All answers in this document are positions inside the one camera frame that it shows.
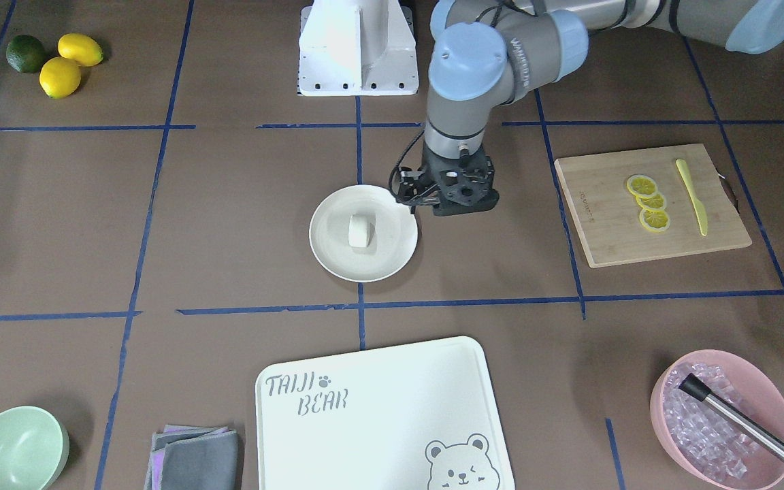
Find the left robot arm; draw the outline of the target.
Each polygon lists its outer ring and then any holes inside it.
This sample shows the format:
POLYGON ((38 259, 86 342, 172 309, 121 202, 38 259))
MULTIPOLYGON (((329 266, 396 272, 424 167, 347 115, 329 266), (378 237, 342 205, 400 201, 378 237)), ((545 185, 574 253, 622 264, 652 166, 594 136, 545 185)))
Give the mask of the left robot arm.
POLYGON ((438 216, 494 208, 495 165, 483 148, 492 109, 575 72, 593 36, 643 26, 759 54, 784 41, 784 1, 438 2, 422 163, 394 165, 392 198, 438 216))

